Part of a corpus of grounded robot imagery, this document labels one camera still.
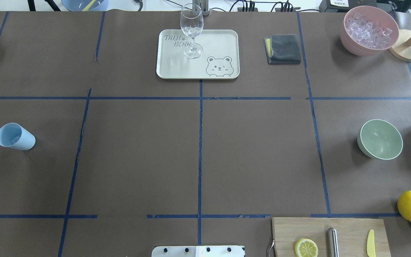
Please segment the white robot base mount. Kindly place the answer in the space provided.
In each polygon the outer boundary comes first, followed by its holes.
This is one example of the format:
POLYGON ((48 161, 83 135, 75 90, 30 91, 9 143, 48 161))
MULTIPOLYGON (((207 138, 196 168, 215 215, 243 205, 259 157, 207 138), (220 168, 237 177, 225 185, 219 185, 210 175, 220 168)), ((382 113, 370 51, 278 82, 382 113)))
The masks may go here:
POLYGON ((244 246, 158 246, 152 250, 152 257, 245 257, 244 246))

